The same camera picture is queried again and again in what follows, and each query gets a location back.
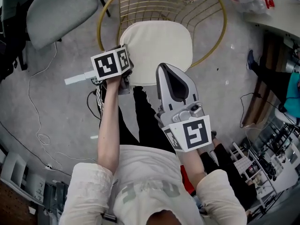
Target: hand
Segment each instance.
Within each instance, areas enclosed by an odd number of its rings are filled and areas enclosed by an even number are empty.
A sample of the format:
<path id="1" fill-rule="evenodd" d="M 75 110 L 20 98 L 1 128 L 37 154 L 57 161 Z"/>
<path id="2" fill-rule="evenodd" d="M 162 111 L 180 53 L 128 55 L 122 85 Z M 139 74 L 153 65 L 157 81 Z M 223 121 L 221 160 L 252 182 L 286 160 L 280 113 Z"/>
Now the hand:
<path id="1" fill-rule="evenodd" d="M 119 88 L 119 85 L 120 85 L 120 82 L 121 82 L 121 78 L 122 78 L 121 75 L 116 76 L 116 77 L 108 78 L 108 79 L 106 80 L 107 89 L 108 89 L 108 88 L 118 89 L 118 88 Z"/>

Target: blue shoe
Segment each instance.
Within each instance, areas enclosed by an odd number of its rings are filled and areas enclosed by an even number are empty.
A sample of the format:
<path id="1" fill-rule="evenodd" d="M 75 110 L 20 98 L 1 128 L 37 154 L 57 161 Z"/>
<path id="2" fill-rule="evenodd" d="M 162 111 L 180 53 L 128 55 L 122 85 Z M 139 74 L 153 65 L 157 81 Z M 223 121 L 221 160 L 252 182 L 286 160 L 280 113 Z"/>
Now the blue shoe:
<path id="1" fill-rule="evenodd" d="M 254 57 L 253 57 L 253 50 L 251 49 L 248 52 L 248 58 L 247 58 L 247 69 L 252 70 L 251 65 L 255 63 Z"/>

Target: black pants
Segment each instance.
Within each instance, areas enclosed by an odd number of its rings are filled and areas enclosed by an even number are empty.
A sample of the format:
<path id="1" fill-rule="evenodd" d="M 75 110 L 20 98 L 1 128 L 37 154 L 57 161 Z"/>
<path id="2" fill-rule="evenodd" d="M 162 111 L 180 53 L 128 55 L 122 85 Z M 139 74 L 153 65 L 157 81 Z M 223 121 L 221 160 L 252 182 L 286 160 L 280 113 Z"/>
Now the black pants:
<path id="1" fill-rule="evenodd" d="M 135 98 L 136 120 L 139 126 L 140 142 L 126 127 L 126 124 L 123 120 L 122 111 L 119 107 L 120 144 L 157 148 L 175 153 L 173 146 L 170 144 L 164 132 L 158 126 L 158 121 L 154 117 L 156 112 L 148 103 L 147 95 L 145 92 L 143 92 L 143 88 L 135 87 L 133 91 L 133 96 Z M 105 95 L 106 90 L 103 88 L 102 101 L 105 101 Z"/>
<path id="2" fill-rule="evenodd" d="M 265 66 L 259 66 L 256 62 L 251 65 L 251 68 L 256 73 L 258 78 L 261 79 L 276 95 L 280 102 L 284 104 L 291 74 L 267 69 Z"/>
<path id="3" fill-rule="evenodd" d="M 252 184 L 250 186 L 244 182 L 236 169 L 230 155 L 227 153 L 226 149 L 222 144 L 219 144 L 214 150 L 219 166 L 214 162 L 214 160 L 209 156 L 207 152 L 200 155 L 203 162 L 204 169 L 207 174 L 214 170 L 222 169 L 227 173 L 228 181 L 232 187 L 235 196 L 243 206 L 245 210 L 248 210 L 251 205 L 256 201 L 256 188 Z"/>

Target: shirt sleeve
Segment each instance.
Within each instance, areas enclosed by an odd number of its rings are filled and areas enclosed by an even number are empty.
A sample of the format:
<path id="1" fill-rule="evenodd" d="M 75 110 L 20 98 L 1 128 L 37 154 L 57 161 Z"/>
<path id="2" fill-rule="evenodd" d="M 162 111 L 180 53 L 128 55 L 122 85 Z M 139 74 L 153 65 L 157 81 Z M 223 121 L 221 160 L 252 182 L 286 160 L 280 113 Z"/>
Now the shirt sleeve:
<path id="1" fill-rule="evenodd" d="M 244 208 L 234 195 L 227 173 L 215 170 L 203 178 L 196 188 L 208 214 L 220 225 L 246 225 Z"/>
<path id="2" fill-rule="evenodd" d="M 75 165 L 60 225 L 101 224 L 112 182 L 112 172 L 98 164 Z"/>

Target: floor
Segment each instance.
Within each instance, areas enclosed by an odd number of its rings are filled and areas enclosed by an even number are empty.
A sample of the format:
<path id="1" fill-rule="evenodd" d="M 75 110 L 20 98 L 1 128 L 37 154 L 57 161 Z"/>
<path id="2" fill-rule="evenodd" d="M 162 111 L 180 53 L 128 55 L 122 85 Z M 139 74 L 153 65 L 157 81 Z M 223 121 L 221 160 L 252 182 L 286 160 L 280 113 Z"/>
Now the floor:
<path id="1" fill-rule="evenodd" d="M 199 66 L 191 68 L 187 74 L 197 85 L 199 98 L 206 114 L 210 115 L 211 127 L 217 130 L 217 137 L 225 146 L 233 141 L 239 142 L 245 136 L 240 129 L 242 116 L 240 97 L 252 92 L 256 83 L 253 72 L 246 70 L 246 56 L 253 48 L 258 57 L 262 51 L 263 33 L 251 24 L 242 20 L 231 6 L 224 0 L 228 15 L 228 25 L 225 36 L 214 53 Z M 118 11 L 111 7 L 112 18 L 105 17 L 103 21 L 103 40 L 105 46 L 115 46 L 115 34 L 118 27 Z M 57 43 L 57 56 L 49 69 L 37 75 L 31 81 L 30 95 L 34 101 L 41 119 L 40 133 L 47 134 L 50 145 L 45 150 L 61 163 L 55 162 L 45 153 L 39 143 L 36 132 L 39 129 L 38 116 L 28 99 L 28 84 L 31 75 L 47 67 L 55 53 L 54 45 L 36 51 L 30 42 L 26 46 L 26 59 L 29 65 L 27 71 L 20 67 L 0 85 L 0 120 L 28 149 L 38 155 L 45 163 L 55 169 L 62 169 L 71 174 L 79 160 L 68 158 L 61 152 L 73 158 L 97 157 L 97 140 L 91 136 L 98 134 L 98 119 L 94 118 L 86 106 L 86 97 L 95 87 L 86 80 L 65 85 L 64 79 L 91 71 L 90 57 L 100 53 L 96 39 L 96 25 L 99 15 L 97 11 L 88 21 L 62 38 Z M 215 14 L 216 21 L 221 19 L 221 13 Z M 194 60 L 201 53 L 201 48 L 216 39 L 214 35 L 221 27 L 205 26 L 205 34 L 194 44 Z M 156 87 L 146 88 L 155 108 L 159 106 Z M 250 97 L 244 98 L 247 108 Z M 90 97 L 90 106 L 95 113 L 96 99 Z M 138 128 L 135 121 L 135 107 L 132 94 L 120 97 L 120 107 L 129 130 L 137 137 Z M 70 177 L 58 171 L 48 171 L 41 162 L 26 151 L 12 136 L 0 127 L 1 143 L 10 150 L 20 153 L 28 160 L 29 167 L 47 178 L 69 182 Z"/>

